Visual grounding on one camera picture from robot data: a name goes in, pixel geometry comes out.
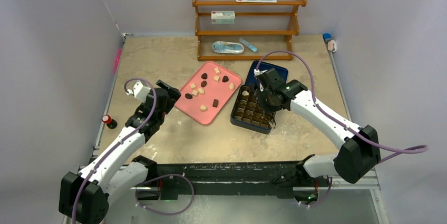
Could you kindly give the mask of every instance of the wooden rack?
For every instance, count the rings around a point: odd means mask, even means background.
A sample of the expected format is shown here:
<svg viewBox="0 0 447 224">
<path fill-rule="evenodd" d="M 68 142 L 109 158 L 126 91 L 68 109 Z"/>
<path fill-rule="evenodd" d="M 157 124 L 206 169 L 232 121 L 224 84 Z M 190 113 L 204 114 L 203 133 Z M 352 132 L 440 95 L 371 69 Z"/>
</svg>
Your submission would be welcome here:
<svg viewBox="0 0 447 224">
<path fill-rule="evenodd" d="M 247 36 L 247 35 L 284 35 L 287 44 L 287 49 L 292 51 L 291 39 L 292 35 L 299 34 L 298 25 L 298 7 L 306 6 L 307 0 L 296 0 L 296 1 L 277 1 L 276 3 L 245 3 L 236 1 L 197 1 L 192 0 L 192 6 L 196 9 L 196 28 L 195 34 L 197 36 L 197 60 L 214 60 L 214 61 L 225 61 L 225 60 L 259 60 L 262 56 L 242 56 L 242 55 L 213 55 L 213 56 L 202 56 L 200 49 L 200 42 L 202 36 Z M 202 31 L 200 29 L 200 17 L 210 17 L 211 12 L 199 12 L 199 6 L 214 6 L 214 5 L 291 5 L 293 9 L 291 12 L 235 12 L 236 17 L 238 16 L 283 16 L 289 17 L 289 23 L 286 30 L 283 31 Z M 279 55 L 270 56 L 266 60 L 292 60 L 292 55 Z"/>
</svg>

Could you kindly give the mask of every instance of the green and white box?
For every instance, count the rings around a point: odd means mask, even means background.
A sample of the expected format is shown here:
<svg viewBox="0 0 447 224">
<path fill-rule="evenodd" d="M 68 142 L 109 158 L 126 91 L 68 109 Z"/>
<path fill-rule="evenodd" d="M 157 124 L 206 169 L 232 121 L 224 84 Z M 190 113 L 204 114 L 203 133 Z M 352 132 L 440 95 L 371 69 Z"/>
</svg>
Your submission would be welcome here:
<svg viewBox="0 0 447 224">
<path fill-rule="evenodd" d="M 235 23 L 234 11 L 211 12 L 211 24 L 234 24 L 234 23 Z"/>
</svg>

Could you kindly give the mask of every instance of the beige tabletop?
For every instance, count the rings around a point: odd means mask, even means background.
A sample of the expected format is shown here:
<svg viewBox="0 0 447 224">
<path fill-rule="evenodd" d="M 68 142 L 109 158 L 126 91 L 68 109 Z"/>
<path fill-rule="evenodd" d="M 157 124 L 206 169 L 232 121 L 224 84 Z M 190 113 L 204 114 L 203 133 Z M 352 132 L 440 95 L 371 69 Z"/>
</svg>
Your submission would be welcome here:
<svg viewBox="0 0 447 224">
<path fill-rule="evenodd" d="M 212 53 L 209 48 L 215 40 L 202 41 L 205 55 Z M 280 37 L 248 37 L 246 40 L 258 47 L 259 55 L 285 49 L 285 43 Z M 317 97 L 346 117 L 332 63 L 321 35 L 293 37 L 293 49 L 312 69 Z M 118 127 L 114 130 L 104 128 L 100 151 L 118 136 L 126 120 L 140 104 L 124 93 L 123 84 L 127 79 L 142 77 L 153 84 L 161 79 L 180 89 L 203 63 L 197 61 L 197 38 L 194 36 L 128 37 L 109 107 L 109 115 L 118 122 Z M 238 74 L 244 82 L 252 61 L 217 63 Z M 289 81 L 297 79 L 310 88 L 309 75 L 299 60 L 270 63 L 287 68 Z M 160 130 L 129 160 L 143 155 L 158 163 L 286 161 L 300 160 L 309 154 L 337 152 L 327 137 L 293 112 L 277 112 L 277 126 L 269 134 L 232 125 L 230 113 L 235 100 L 234 94 L 208 125 L 199 124 L 173 108 L 166 115 Z"/>
</svg>

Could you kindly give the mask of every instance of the cable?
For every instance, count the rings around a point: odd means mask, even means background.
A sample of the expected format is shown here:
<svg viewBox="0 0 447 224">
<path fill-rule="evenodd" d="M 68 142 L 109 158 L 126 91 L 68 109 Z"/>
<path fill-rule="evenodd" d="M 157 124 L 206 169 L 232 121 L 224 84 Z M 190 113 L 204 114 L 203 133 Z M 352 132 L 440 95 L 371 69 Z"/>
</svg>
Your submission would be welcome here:
<svg viewBox="0 0 447 224">
<path fill-rule="evenodd" d="M 137 201 L 136 206 L 139 206 L 139 207 L 141 207 L 141 208 L 143 208 L 143 209 L 146 209 L 146 210 L 149 210 L 149 211 L 151 211 L 151 212 L 157 213 L 157 214 L 159 214 L 159 215 L 166 215 L 166 216 L 179 215 L 179 214 L 181 214 L 182 212 L 188 210 L 188 208 L 191 206 L 192 202 L 194 201 L 194 187 L 192 186 L 191 181 L 189 181 L 189 179 L 185 178 L 184 176 L 179 175 L 179 174 L 167 174 L 167 175 L 162 175 L 162 176 L 159 176 L 159 177 L 157 177 L 157 178 L 153 178 L 153 179 L 151 179 L 151 180 L 145 181 L 145 182 L 143 182 L 142 184 L 148 184 L 148 183 L 151 183 L 151 182 L 153 182 L 153 181 L 160 180 L 160 179 L 162 179 L 162 178 L 167 178 L 167 177 L 170 177 L 170 176 L 173 176 L 173 177 L 179 177 L 179 178 L 183 178 L 183 179 L 185 179 L 185 180 L 188 182 L 189 187 L 191 188 L 191 200 L 189 200 L 189 203 L 188 203 L 188 205 L 187 205 L 185 208 L 183 208 L 182 210 L 180 210 L 180 211 L 178 211 L 178 212 L 162 212 L 162 211 L 157 211 L 157 210 L 155 210 L 155 209 L 152 209 L 152 208 L 149 208 L 149 207 L 143 205 L 143 204 L 138 200 L 138 195 L 137 195 L 138 192 L 137 192 L 137 191 L 135 192 L 135 200 Z"/>
<path fill-rule="evenodd" d="M 313 204 L 303 204 L 300 201 L 300 202 L 298 202 L 298 205 L 299 206 L 305 206 L 307 208 L 317 206 L 318 204 L 320 204 L 327 197 L 327 195 L 329 194 L 329 191 L 331 190 L 331 188 L 332 188 L 332 177 L 329 177 L 329 186 L 327 187 L 326 192 L 323 194 L 323 196 L 320 199 L 317 200 L 317 202 L 315 202 Z"/>
<path fill-rule="evenodd" d="M 312 75 L 312 71 L 310 70 L 309 65 L 307 65 L 307 63 L 304 61 L 304 59 L 301 58 L 299 55 L 295 54 L 294 52 L 291 52 L 291 51 L 285 51 L 285 50 L 273 51 L 273 52 L 270 52 L 270 53 L 264 55 L 264 57 L 262 57 L 261 60 L 259 60 L 258 64 L 256 65 L 256 69 L 258 70 L 258 69 L 259 69 L 259 66 L 260 66 L 260 64 L 261 64 L 261 62 L 262 62 L 267 56 L 269 56 L 269 55 L 271 55 L 271 54 L 273 54 L 273 53 L 288 53 L 288 54 L 291 54 L 291 55 L 293 55 L 294 57 L 298 58 L 298 59 L 304 64 L 304 66 L 306 67 L 307 72 L 309 73 L 309 76 L 310 76 L 310 85 L 311 85 L 311 87 L 312 87 L 310 91 L 311 91 L 311 93 L 312 93 L 312 100 L 313 100 L 315 106 L 318 108 L 318 110 L 319 110 L 322 114 L 324 114 L 326 117 L 328 117 L 329 119 L 331 119 L 331 120 L 334 121 L 335 123 L 341 125 L 343 128 L 347 128 L 347 129 L 349 130 L 349 132 L 351 132 L 351 133 L 353 133 L 354 135 L 356 135 L 357 137 L 359 137 L 362 141 L 364 141 L 364 142 L 366 142 L 366 143 L 368 143 L 368 144 L 370 144 L 370 145 L 372 145 L 372 146 L 375 146 L 375 147 L 377 147 L 377 148 L 380 148 L 380 149 L 384 149 L 384 150 L 387 150 L 387 151 L 394 152 L 394 154 L 391 154 L 391 155 L 389 155 L 389 156 L 383 158 L 379 163 L 382 163 L 382 162 L 384 162 L 384 161 L 386 161 L 386 160 L 389 160 L 389 159 L 391 159 L 391 158 L 393 158 L 393 157 L 395 157 L 395 156 L 397 156 L 397 155 L 400 155 L 400 154 L 419 154 L 419 153 L 423 153 L 423 152 L 425 152 L 425 151 L 427 151 L 427 150 L 429 149 L 429 147 L 428 147 L 427 145 L 418 145 L 418 146 L 410 147 L 410 148 L 407 148 L 407 149 L 395 149 L 395 148 L 391 148 L 391 147 L 387 147 L 387 146 L 384 146 L 384 145 L 375 143 L 375 142 L 373 142 L 373 141 L 371 141 L 371 140 L 369 140 L 369 139 L 363 137 L 363 135 L 361 135 L 361 134 L 359 134 L 358 132 L 354 131 L 352 128 L 347 127 L 346 124 L 344 124 L 344 123 L 341 122 L 340 120 L 338 120 L 338 119 L 332 117 L 330 114 L 328 114 L 327 112 L 325 112 L 325 111 L 319 106 L 319 104 L 317 104 L 317 98 L 316 98 L 316 96 L 315 96 L 315 82 L 314 82 L 314 76 Z"/>
<path fill-rule="evenodd" d="M 152 108 L 151 108 L 151 111 L 149 112 L 149 115 L 146 117 L 146 119 L 144 119 L 144 121 L 143 122 L 141 122 L 141 124 L 137 127 L 137 128 L 135 128 L 132 132 L 130 132 L 128 135 L 126 135 L 126 136 L 124 136 L 122 139 L 121 139 L 121 141 L 120 142 L 118 142 L 118 143 L 116 143 L 113 147 L 111 147 L 105 154 L 104 154 L 104 156 L 100 159 L 100 160 L 98 160 L 98 162 L 95 164 L 95 166 L 93 166 L 93 169 L 89 172 L 89 174 L 85 177 L 85 179 L 84 179 L 84 181 L 82 181 L 82 184 L 81 184 L 81 186 L 79 187 L 79 190 L 77 191 L 77 194 L 76 194 L 76 198 L 74 199 L 74 202 L 73 202 L 73 210 L 72 210 L 72 212 L 71 212 L 71 218 L 72 218 L 72 224 L 76 224 L 76 210 L 77 210 L 77 203 L 79 202 L 79 198 L 81 197 L 81 193 L 82 193 L 82 190 L 84 189 L 84 187 L 85 187 L 85 185 L 87 184 L 87 181 L 90 179 L 90 177 L 92 177 L 92 175 L 94 174 L 94 172 L 95 172 L 95 170 L 101 165 L 101 163 L 115 150 L 115 149 L 117 149 L 117 147 L 119 146 L 119 145 L 121 145 L 121 142 L 124 142 L 125 140 L 127 140 L 130 136 L 132 136 L 133 134 L 135 134 L 136 132 L 138 132 L 148 121 L 149 121 L 149 119 L 151 118 L 151 116 L 152 116 L 152 114 L 154 113 L 154 111 L 155 111 L 155 106 L 156 106 L 156 103 L 157 103 L 157 93 L 155 92 L 155 88 L 152 86 L 152 84 L 149 82 L 149 81 L 147 81 L 147 80 L 145 80 L 145 79 L 143 79 L 143 78 L 132 78 L 132 79 L 129 79 L 129 80 L 127 80 L 125 83 L 124 83 L 124 91 L 127 93 L 127 84 L 130 82 L 130 81 L 133 81 L 133 80 L 140 80 L 140 81 L 143 81 L 143 82 L 145 82 L 147 85 L 149 85 L 149 87 L 151 88 L 151 90 L 152 90 L 152 95 L 153 95 L 153 97 L 154 97 L 154 100 L 153 100 L 153 104 L 152 104 Z"/>
</svg>

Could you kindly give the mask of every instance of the pink tray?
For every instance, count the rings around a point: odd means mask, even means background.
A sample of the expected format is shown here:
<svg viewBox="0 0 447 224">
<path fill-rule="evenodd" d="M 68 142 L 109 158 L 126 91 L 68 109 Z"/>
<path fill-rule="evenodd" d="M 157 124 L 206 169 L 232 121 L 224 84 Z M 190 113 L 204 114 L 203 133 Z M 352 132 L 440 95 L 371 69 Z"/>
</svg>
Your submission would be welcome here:
<svg viewBox="0 0 447 224">
<path fill-rule="evenodd" d="M 218 67 L 220 74 L 219 82 L 214 81 L 214 76 L 216 76 L 216 72 L 214 68 Z M 199 90 L 200 83 L 203 81 L 201 78 L 202 74 L 206 73 L 208 78 L 207 86 L 202 89 L 205 90 L 205 94 L 197 94 L 197 96 L 193 96 L 192 99 L 187 99 L 184 95 L 187 93 L 192 93 L 193 89 L 189 86 L 191 83 L 196 85 L 194 90 Z M 229 79 L 228 82 L 222 82 L 222 78 L 226 75 Z M 235 84 L 235 89 L 230 89 L 230 83 Z M 189 115 L 191 118 L 197 120 L 197 122 L 201 124 L 209 124 L 216 117 L 217 113 L 219 113 L 220 109 L 227 103 L 230 99 L 231 95 L 237 90 L 237 88 L 242 83 L 242 79 L 235 73 L 229 71 L 228 69 L 220 66 L 219 64 L 208 61 L 205 62 L 202 67 L 187 81 L 187 83 L 180 89 L 182 93 L 181 98 L 176 102 L 176 107 L 182 110 L 184 113 Z M 219 100 L 218 106 L 212 107 L 212 103 L 214 99 Z M 202 112 L 200 110 L 200 106 L 204 105 L 208 108 L 206 112 Z"/>
</svg>

